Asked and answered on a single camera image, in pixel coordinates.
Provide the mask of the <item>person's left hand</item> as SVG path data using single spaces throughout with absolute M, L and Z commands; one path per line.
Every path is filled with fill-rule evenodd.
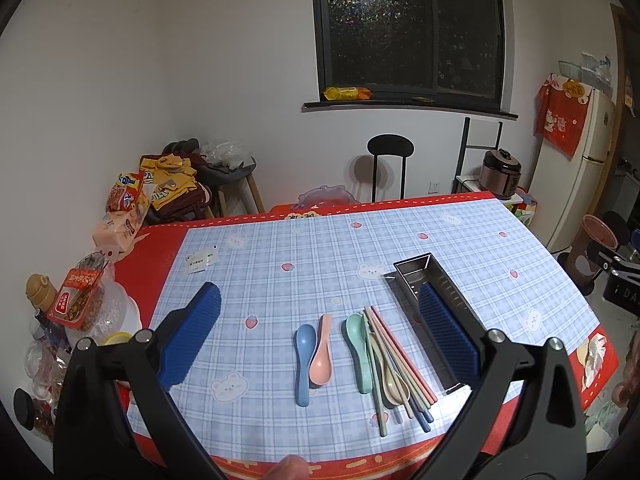
M 288 455 L 269 469 L 262 480 L 308 480 L 309 465 L 303 457 Z

